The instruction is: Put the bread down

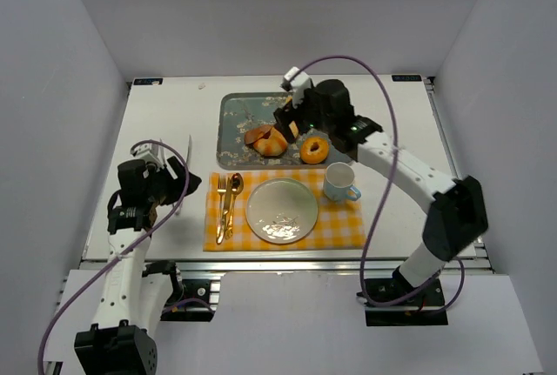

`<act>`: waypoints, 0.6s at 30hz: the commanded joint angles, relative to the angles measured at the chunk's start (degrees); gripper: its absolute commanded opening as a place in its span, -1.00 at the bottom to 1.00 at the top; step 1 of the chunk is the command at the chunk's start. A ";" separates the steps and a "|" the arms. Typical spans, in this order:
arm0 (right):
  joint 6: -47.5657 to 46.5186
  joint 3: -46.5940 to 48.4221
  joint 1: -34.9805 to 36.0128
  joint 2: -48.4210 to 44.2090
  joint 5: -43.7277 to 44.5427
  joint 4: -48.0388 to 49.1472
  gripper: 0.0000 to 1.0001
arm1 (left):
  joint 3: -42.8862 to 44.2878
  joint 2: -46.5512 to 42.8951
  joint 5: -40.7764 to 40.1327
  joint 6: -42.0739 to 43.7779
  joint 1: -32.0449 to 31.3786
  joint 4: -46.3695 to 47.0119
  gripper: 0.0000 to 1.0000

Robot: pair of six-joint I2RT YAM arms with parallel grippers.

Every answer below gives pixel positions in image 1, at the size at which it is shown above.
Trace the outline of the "long yellow bread roll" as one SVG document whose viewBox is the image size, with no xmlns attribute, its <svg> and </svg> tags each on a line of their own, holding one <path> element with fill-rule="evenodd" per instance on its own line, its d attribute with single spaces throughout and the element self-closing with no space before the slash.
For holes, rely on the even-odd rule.
<svg viewBox="0 0 557 375">
<path fill-rule="evenodd" d="M 287 106 L 291 101 L 292 101 L 292 96 L 289 96 L 285 100 L 285 106 Z M 292 132 L 293 138 L 297 139 L 298 136 L 299 136 L 299 129 L 298 129 L 298 126 L 296 125 L 296 123 L 294 121 L 289 123 L 289 129 Z"/>
</svg>

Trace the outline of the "round orange white bread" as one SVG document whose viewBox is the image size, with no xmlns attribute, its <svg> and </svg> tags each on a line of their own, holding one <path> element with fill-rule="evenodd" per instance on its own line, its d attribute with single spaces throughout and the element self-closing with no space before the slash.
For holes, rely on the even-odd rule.
<svg viewBox="0 0 557 375">
<path fill-rule="evenodd" d="M 269 124 L 247 131 L 244 135 L 245 145 L 251 146 L 263 157 L 278 157 L 287 147 L 284 136 Z"/>
</svg>

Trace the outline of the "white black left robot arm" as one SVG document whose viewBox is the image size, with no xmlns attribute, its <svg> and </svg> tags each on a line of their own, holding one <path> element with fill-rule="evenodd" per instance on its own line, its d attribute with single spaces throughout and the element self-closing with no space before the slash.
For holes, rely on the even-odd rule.
<svg viewBox="0 0 557 375">
<path fill-rule="evenodd" d="M 119 189 L 107 204 L 109 260 L 91 327 L 77 333 L 74 351 L 87 374 L 153 374 L 158 366 L 154 332 L 163 309 L 184 287 L 175 262 L 148 265 L 146 253 L 159 206 L 175 205 L 201 179 L 176 158 L 137 155 L 117 168 Z"/>
</svg>

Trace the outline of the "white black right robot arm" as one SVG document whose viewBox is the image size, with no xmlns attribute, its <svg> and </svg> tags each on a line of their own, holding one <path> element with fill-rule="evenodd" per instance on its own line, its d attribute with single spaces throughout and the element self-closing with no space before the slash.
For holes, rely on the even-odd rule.
<svg viewBox="0 0 557 375">
<path fill-rule="evenodd" d="M 274 112 L 276 125 L 288 142 L 311 129 L 325 133 L 332 146 L 397 186 L 426 214 L 422 241 L 392 274 L 383 300 L 366 290 L 359 296 L 370 306 L 401 305 L 418 296 L 443 268 L 488 229 L 480 182 L 474 177 L 451 177 L 416 158 L 398 145 L 396 136 L 368 117 L 355 113 L 350 94 L 338 79 L 314 84 L 309 76 L 285 77 L 281 87 L 292 100 Z"/>
</svg>

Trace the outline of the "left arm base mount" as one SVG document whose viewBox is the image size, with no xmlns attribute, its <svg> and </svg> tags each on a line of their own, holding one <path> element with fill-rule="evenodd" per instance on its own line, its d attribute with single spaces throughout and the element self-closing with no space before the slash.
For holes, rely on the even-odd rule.
<svg viewBox="0 0 557 375">
<path fill-rule="evenodd" d="M 163 312 L 162 321 L 170 322 L 211 322 L 213 312 L 209 310 L 211 281 L 209 279 L 183 278 L 177 264 L 170 260 L 148 263 L 142 277 L 164 275 L 171 283 L 171 295 Z"/>
</svg>

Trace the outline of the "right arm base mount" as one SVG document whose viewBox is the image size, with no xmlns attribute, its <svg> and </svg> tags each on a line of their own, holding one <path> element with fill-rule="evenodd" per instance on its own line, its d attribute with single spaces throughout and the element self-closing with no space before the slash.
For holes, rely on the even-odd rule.
<svg viewBox="0 0 557 375">
<path fill-rule="evenodd" d="M 366 291 L 378 303 L 402 297 L 404 292 L 392 278 L 367 278 Z M 438 279 L 417 295 L 396 305 L 376 307 L 364 297 L 362 291 L 356 299 L 364 306 L 368 327 L 447 326 L 445 295 Z"/>
</svg>

